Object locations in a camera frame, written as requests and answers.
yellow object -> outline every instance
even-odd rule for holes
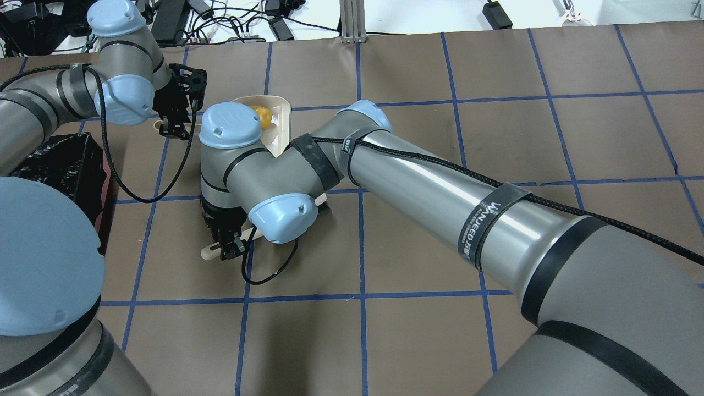
[[[269,125],[271,125],[271,110],[266,107],[256,105],[249,107],[251,107],[259,116],[259,121],[262,123],[262,130],[265,130],[269,127]]]

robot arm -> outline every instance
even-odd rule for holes
[[[98,64],[76,63],[67,70],[19,80],[0,92],[0,175],[9,174],[62,124],[97,116],[98,84],[105,93],[109,122],[136,125],[154,107],[165,121],[162,135],[187,138],[183,123],[189,122],[188,103],[179,86],[185,78],[174,70],[181,65],[165,62],[137,7],[128,0],[101,0],[87,18],[99,38]],[[87,68],[95,70],[100,81]],[[202,74],[194,108],[202,105]]]
[[[479,394],[704,389],[701,290],[652,244],[597,218],[522,200],[527,192],[518,187],[494,188],[427,161],[436,157],[393,135],[368,101],[277,158],[260,143],[255,117],[233,103],[204,114],[204,208],[246,212],[269,241],[284,243],[315,220],[312,197],[347,177],[411,217],[506,286],[538,327]]]

velcro strap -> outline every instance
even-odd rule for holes
[[[310,134],[299,136],[291,141],[291,146],[295,148],[303,158],[310,164],[315,173],[317,173],[322,188],[325,191],[335,187],[340,182],[340,177],[335,171],[330,160],[325,155],[325,152],[320,148],[318,143],[313,140]]]
[[[345,140],[342,142],[342,150],[340,151],[339,159],[340,170],[345,177],[347,177],[356,186],[362,187],[356,180],[354,180],[354,177],[352,177],[350,166],[352,164],[352,154],[354,153],[354,149],[357,147],[357,141],[378,130],[385,129],[379,127],[378,125],[369,125],[357,130],[348,137],[345,137]]]
[[[460,256],[481,271],[482,246],[489,230],[508,208],[529,194],[530,191],[506,183],[487,195],[470,213],[462,227],[457,242]]]

metal post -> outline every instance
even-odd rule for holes
[[[342,42],[345,44],[367,42],[364,27],[364,0],[340,0]]]

light blue cap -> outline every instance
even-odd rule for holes
[[[235,101],[214,104],[203,114],[201,143],[215,149],[238,149],[262,137],[259,115]]]
[[[249,220],[271,242],[286,243],[300,237],[318,217],[310,195],[283,194],[260,202],[249,211]]]
[[[371,118],[378,126],[389,132],[393,132],[391,130],[391,121],[389,121],[386,114],[384,114],[373,101],[368,101],[367,99],[358,100],[337,113],[340,114],[343,111],[357,111],[358,113],[362,113]]]
[[[117,125],[138,125],[151,116],[154,86],[136,74],[122,74],[103,83],[105,110],[108,121]],[[100,114],[100,96],[93,97],[95,109]]]
[[[87,20],[98,37],[117,37],[146,25],[139,9],[129,0],[100,0],[88,10]]]
[[[105,261],[93,225],[39,182],[0,178],[0,202],[0,335],[65,328],[103,288]]]

